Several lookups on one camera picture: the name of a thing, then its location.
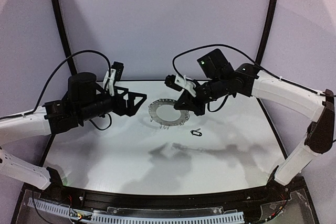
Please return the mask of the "perforated metal key ring disc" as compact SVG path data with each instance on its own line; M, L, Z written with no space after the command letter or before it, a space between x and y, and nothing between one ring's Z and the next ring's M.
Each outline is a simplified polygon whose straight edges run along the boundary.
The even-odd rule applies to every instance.
M168 98L153 101L148 106L151 122L163 129L184 125L189 120L190 113L187 110L176 110L175 104L176 100Z

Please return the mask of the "black key tag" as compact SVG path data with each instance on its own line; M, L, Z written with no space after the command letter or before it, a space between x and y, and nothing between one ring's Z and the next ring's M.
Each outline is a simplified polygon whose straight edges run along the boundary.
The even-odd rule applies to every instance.
M201 137L203 135L203 133L201 132L201 129L191 130L190 133L193 136L197 136L197 137Z

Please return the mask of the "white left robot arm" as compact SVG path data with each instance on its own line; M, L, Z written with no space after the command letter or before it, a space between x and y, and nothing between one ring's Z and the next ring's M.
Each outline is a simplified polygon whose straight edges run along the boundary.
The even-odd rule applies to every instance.
M93 73L82 72L68 79L65 98L38 106L35 112L10 115L1 120L1 143L33 136L57 135L83 126L97 117L134 116L147 99L146 94L108 84L106 90ZM1 150L1 174L41 190L61 188L57 170L39 167Z

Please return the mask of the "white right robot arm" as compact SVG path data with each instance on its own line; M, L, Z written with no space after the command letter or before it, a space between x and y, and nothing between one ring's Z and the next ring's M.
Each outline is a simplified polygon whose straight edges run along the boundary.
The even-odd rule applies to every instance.
M331 90L309 89L276 76L255 62L234 69L218 48L200 57L197 63L209 79L207 82L200 84L179 72L165 79L166 86L182 93L174 105L176 110L201 116L208 103L241 94L280 104L311 121L304 139L276 166L269 183L288 185L312 160L333 146L335 95Z

